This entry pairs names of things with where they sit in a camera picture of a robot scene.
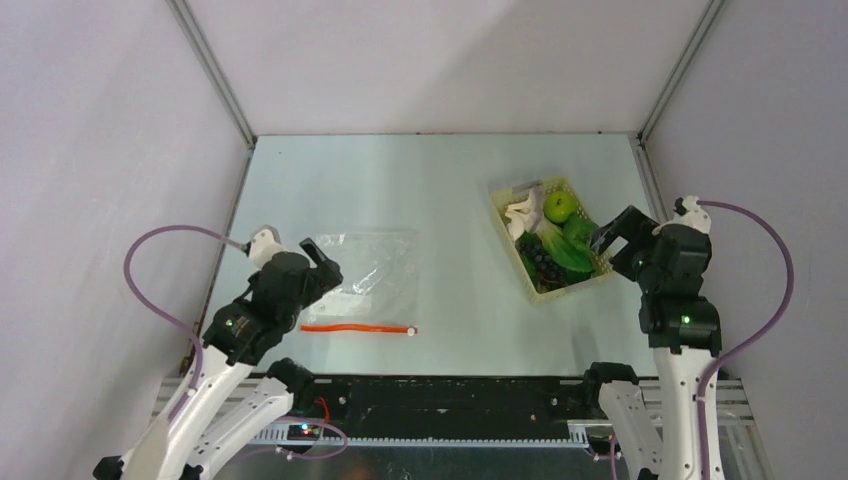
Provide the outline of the clear zip top bag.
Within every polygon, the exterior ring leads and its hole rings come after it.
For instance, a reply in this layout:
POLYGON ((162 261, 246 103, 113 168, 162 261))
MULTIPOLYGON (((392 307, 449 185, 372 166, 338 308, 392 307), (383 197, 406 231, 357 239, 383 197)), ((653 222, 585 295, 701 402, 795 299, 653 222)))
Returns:
POLYGON ((299 330, 418 335, 419 239, 412 229, 317 236, 316 244, 339 264, 343 281, 304 311, 299 330))

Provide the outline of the dark purple grape bunch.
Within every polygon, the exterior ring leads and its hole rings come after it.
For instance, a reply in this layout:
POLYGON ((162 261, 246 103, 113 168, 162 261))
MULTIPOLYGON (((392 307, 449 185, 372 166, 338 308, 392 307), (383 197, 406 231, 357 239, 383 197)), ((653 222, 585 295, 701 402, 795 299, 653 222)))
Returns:
POLYGON ((563 289, 568 285, 565 269, 554 261, 540 242, 522 237, 516 247, 537 293, 563 289))

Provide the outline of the white oyster mushroom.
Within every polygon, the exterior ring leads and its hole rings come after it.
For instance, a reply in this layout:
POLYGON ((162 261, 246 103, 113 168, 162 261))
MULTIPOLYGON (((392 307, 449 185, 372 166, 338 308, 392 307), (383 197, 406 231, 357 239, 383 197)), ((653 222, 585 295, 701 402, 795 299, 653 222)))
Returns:
POLYGON ((532 187, 526 200, 507 206, 505 216, 509 220, 508 233, 518 241, 525 233, 534 233, 543 218, 545 194, 540 186, 532 187))

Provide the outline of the green bok choy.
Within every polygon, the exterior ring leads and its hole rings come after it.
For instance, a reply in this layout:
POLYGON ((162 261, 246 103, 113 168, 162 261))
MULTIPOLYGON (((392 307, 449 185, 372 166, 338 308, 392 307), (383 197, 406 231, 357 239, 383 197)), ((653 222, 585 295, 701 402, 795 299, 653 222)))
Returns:
POLYGON ((590 273, 595 270, 593 253, 574 248, 562 234, 562 226, 542 218, 534 236, 549 255, 566 270, 578 273, 590 273))

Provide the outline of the green bell pepper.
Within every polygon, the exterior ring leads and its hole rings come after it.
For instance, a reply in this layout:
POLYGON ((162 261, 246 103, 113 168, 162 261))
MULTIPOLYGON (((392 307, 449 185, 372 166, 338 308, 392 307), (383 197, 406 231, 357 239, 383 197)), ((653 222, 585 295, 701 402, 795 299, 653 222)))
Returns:
POLYGON ((562 234, 574 248, 590 252, 591 235, 597 228, 598 225, 593 221, 572 214, 563 223, 562 234))

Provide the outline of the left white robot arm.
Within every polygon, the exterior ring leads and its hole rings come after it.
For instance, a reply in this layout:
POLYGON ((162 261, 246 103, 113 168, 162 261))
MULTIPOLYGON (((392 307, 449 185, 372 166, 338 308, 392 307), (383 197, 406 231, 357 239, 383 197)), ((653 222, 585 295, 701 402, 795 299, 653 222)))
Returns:
POLYGON ((303 310, 340 286, 338 263, 311 238, 285 249, 264 229, 246 247, 256 272, 246 291, 221 307, 203 334, 193 366, 138 442, 102 458, 96 479, 211 479, 256 434, 316 403, 314 376, 290 358, 274 362, 253 393, 226 415, 232 392, 294 329, 303 310))

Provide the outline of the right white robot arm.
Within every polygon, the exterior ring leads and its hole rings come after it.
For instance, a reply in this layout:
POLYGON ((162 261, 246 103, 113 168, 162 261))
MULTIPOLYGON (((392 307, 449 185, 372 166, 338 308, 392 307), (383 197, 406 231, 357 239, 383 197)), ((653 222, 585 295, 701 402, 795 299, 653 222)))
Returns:
POLYGON ((595 362, 581 392, 585 411, 611 422, 610 454, 621 454, 632 479, 722 479, 716 390, 711 364, 722 350, 716 307, 701 293, 712 258, 709 216, 697 205, 681 205, 678 216, 660 224, 634 206, 590 237, 593 252, 616 239, 624 246, 612 257, 619 275, 641 291, 639 323, 656 365, 661 423, 645 406, 632 368, 595 362))

